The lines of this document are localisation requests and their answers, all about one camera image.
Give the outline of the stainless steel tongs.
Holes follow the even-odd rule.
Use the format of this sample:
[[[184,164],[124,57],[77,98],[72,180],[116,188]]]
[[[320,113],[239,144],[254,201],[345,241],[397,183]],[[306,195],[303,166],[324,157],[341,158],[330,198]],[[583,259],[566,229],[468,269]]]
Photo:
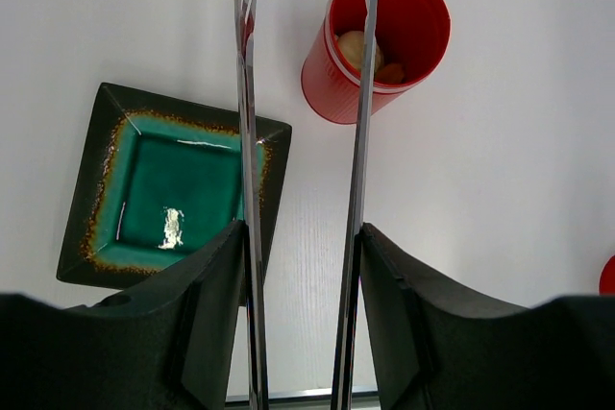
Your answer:
[[[357,124],[339,299],[331,407],[352,406],[357,299],[365,196],[366,163],[374,90],[378,0],[365,0],[363,64],[357,106]],[[257,0],[234,0],[237,95],[242,160],[244,273],[249,345],[249,404],[269,406],[268,371],[263,296],[263,257],[259,213],[256,155],[256,105],[254,91],[254,38]]]

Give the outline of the white food piece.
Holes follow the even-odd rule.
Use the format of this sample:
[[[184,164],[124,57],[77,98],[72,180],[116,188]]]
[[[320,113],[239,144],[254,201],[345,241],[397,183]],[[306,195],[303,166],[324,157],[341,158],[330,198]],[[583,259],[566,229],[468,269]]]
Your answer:
[[[343,58],[353,69],[360,71],[363,65],[364,33],[362,31],[349,31],[335,38]]]

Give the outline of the orange fried food piece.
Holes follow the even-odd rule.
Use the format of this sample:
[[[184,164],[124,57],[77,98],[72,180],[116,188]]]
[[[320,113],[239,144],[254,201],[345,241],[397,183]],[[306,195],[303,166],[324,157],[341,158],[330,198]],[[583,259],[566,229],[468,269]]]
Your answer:
[[[383,65],[375,75],[375,80],[379,84],[400,85],[405,81],[406,72],[401,63],[390,62]]]

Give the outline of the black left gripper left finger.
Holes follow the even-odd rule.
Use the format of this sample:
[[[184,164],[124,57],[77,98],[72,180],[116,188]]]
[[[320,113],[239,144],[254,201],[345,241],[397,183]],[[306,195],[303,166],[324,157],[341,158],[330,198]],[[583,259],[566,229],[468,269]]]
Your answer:
[[[243,278],[244,225],[92,305],[1,298],[5,409],[221,409]]]

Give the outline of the red lid with metal handle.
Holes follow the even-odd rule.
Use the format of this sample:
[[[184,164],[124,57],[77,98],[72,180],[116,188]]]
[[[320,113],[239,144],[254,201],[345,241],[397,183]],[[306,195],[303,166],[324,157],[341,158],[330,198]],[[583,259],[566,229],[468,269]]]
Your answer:
[[[605,263],[599,280],[599,294],[615,294],[615,256],[611,256]]]

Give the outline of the red cylindrical canister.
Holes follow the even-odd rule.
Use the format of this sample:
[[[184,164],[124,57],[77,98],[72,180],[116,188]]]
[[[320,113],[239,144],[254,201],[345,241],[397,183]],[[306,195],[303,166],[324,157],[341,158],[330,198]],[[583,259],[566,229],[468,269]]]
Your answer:
[[[365,17],[365,0],[329,0],[301,71],[307,103],[336,124],[357,121],[360,72],[340,55],[335,38],[361,30]],[[451,18],[444,0],[378,0],[376,42],[386,63],[402,66],[404,78],[398,84],[375,80],[372,111],[423,82],[442,61],[450,35]]]

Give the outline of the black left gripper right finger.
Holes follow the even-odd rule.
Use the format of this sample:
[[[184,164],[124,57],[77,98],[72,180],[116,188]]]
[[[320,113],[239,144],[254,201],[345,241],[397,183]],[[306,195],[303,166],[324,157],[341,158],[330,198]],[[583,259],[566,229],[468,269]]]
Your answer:
[[[501,301],[361,231],[360,276],[384,409],[610,409],[614,300]]]

